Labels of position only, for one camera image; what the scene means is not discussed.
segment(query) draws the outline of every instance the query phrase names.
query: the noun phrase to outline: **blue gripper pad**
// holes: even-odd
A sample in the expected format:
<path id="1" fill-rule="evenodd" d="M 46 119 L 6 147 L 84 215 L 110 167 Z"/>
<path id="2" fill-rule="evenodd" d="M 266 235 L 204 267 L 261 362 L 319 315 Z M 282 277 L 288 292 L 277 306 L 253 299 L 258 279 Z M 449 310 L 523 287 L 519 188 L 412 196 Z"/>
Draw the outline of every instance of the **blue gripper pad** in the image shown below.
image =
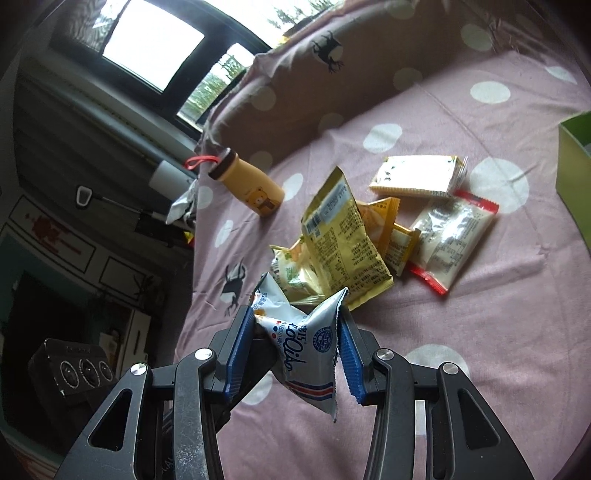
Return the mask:
<path id="1" fill-rule="evenodd" d="M 339 353 L 349 391 L 357 403 L 362 404 L 367 396 L 367 390 L 363 384 L 363 366 L 345 322 L 339 322 Z"/>
<path id="2" fill-rule="evenodd" d="M 240 390 L 248 352 L 251 348 L 254 323 L 255 312 L 252 308 L 248 307 L 226 366 L 226 385 L 223 394 L 227 401 L 232 400 L 232 397 Z"/>

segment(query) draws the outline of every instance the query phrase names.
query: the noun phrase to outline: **yellow snack bag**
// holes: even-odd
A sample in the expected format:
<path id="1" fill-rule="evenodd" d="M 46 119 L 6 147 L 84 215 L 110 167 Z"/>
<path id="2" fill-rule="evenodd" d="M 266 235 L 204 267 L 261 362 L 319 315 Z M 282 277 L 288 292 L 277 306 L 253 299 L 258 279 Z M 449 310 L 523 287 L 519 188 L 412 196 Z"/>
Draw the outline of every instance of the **yellow snack bag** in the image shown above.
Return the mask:
<path id="1" fill-rule="evenodd" d="M 399 205 L 400 199 L 394 197 L 371 203 L 357 201 L 357 208 L 363 220 L 365 233 L 368 234 L 369 239 L 382 257 L 388 250 L 390 234 L 392 234 Z"/>
<path id="2" fill-rule="evenodd" d="M 338 167 L 304 212 L 301 229 L 326 296 L 349 287 L 345 304 L 353 310 L 394 284 Z"/>
<path id="3" fill-rule="evenodd" d="M 291 247 L 270 245 L 274 257 L 269 273 L 283 290 L 287 300 L 295 305 L 318 305 L 326 296 L 310 262 L 310 253 L 303 237 Z"/>
<path id="4" fill-rule="evenodd" d="M 413 254 L 420 236 L 421 231 L 418 228 L 410 230 L 397 223 L 394 224 L 384 261 L 386 262 L 386 265 L 396 273 L 397 277 L 402 275 L 404 266 Z"/>

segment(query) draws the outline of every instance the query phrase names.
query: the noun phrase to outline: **barcode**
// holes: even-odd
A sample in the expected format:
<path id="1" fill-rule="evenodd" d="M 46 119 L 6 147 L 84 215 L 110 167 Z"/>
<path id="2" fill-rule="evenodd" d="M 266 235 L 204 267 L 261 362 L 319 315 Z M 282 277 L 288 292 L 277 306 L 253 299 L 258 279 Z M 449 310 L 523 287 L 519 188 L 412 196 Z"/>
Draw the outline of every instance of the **barcode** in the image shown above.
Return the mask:
<path id="1" fill-rule="evenodd" d="M 322 219 L 320 218 L 320 214 L 318 212 L 312 215 L 312 218 L 306 222 L 306 231 L 308 232 L 308 235 L 310 235 L 312 230 L 315 230 L 316 227 L 320 225 L 321 221 Z"/>

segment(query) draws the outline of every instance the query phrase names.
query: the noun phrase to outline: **biscuit package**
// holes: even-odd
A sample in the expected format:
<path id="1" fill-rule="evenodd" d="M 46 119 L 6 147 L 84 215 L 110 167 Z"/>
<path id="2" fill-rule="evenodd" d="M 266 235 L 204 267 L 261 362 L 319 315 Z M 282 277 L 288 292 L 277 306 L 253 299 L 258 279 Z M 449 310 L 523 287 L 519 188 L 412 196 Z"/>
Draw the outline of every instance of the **biscuit package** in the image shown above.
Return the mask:
<path id="1" fill-rule="evenodd" d="M 326 296 L 322 293 L 320 281 L 310 262 L 310 253 L 304 238 L 291 247 L 270 245 L 273 260 L 269 273 L 293 305 L 318 305 Z"/>
<path id="2" fill-rule="evenodd" d="M 466 177 L 467 161 L 456 155 L 387 157 L 369 189 L 383 195 L 450 197 Z"/>
<path id="3" fill-rule="evenodd" d="M 432 200 L 411 227 L 421 236 L 409 270 L 447 293 L 498 211 L 496 203 L 461 190 L 450 199 Z"/>
<path id="4" fill-rule="evenodd" d="M 384 261 L 397 277 L 402 275 L 406 262 L 417 246 L 420 235 L 419 229 L 410 230 L 397 223 L 393 225 Z"/>
<path id="5" fill-rule="evenodd" d="M 399 205 L 400 199 L 394 197 L 371 203 L 357 201 L 357 208 L 361 214 L 365 232 L 382 257 L 388 250 Z"/>
<path id="6" fill-rule="evenodd" d="M 353 310 L 393 285 L 339 168 L 333 170 L 304 212 L 301 227 L 326 296 L 348 287 L 345 304 Z"/>

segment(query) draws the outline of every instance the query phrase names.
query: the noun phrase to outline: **metal screw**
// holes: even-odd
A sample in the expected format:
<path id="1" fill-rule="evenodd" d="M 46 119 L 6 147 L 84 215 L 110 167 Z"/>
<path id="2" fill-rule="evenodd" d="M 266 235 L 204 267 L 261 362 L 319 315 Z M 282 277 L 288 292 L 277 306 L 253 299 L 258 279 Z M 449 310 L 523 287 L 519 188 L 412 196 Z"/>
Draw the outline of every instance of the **metal screw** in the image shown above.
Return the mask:
<path id="1" fill-rule="evenodd" d="M 197 360 L 207 360 L 213 355 L 213 352 L 209 348 L 200 348 L 195 352 L 195 358 Z"/>
<path id="2" fill-rule="evenodd" d="M 391 360 L 394 358 L 394 352 L 388 348 L 381 348 L 376 353 L 380 360 Z"/>
<path id="3" fill-rule="evenodd" d="M 457 367 L 456 364 L 451 364 L 448 362 L 446 364 L 443 364 L 443 371 L 449 375 L 455 375 L 460 371 L 460 369 Z"/>
<path id="4" fill-rule="evenodd" d="M 144 373 L 146 373 L 147 369 L 148 369 L 148 367 L 146 367 L 146 365 L 144 365 L 144 364 L 135 364 L 134 366 L 131 367 L 131 374 L 132 375 L 143 375 Z"/>

